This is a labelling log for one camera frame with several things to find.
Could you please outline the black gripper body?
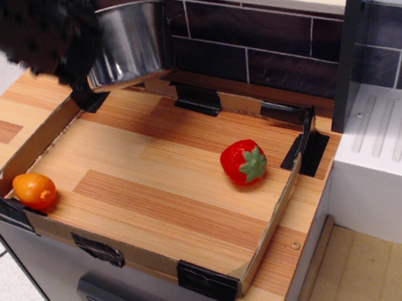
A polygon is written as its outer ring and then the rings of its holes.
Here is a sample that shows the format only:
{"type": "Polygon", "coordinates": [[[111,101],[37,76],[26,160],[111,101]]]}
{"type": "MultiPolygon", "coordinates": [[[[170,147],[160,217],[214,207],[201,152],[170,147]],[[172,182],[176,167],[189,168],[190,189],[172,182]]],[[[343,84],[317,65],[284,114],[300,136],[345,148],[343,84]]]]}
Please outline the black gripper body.
{"type": "Polygon", "coordinates": [[[91,70],[100,44],[87,0],[0,0],[0,50],[35,75],[73,85],[91,70]]]}

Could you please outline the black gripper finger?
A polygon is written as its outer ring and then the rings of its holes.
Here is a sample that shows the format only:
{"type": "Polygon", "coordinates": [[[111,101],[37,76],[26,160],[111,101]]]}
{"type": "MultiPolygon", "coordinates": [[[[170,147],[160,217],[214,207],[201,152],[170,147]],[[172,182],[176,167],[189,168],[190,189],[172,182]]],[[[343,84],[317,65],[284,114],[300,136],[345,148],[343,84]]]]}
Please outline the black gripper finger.
{"type": "Polygon", "coordinates": [[[109,92],[96,93],[88,84],[88,73],[91,71],[91,60],[83,59],[71,67],[68,85],[72,88],[71,97],[84,111],[96,113],[106,101],[109,92]]]}

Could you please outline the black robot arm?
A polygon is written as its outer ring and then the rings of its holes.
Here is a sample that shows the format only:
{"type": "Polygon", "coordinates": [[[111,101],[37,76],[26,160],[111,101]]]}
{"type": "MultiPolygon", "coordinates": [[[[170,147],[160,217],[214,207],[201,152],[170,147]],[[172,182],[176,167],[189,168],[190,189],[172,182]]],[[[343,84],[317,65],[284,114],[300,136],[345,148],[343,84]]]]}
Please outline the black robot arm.
{"type": "Polygon", "coordinates": [[[57,77],[90,113],[107,98],[87,80],[100,48],[99,25],[88,0],[0,0],[0,50],[8,61],[34,75],[57,77]]]}

